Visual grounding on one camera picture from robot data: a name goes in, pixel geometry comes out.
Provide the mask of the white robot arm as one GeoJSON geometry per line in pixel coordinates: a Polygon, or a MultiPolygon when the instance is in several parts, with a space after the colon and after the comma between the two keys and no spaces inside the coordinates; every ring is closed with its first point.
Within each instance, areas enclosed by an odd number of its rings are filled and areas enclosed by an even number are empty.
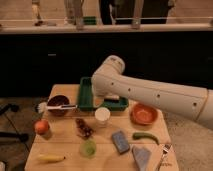
{"type": "Polygon", "coordinates": [[[132,78],[123,75],[124,69],[120,57],[108,56],[92,75],[93,94],[112,93],[182,115],[213,130],[213,90],[132,78]]]}

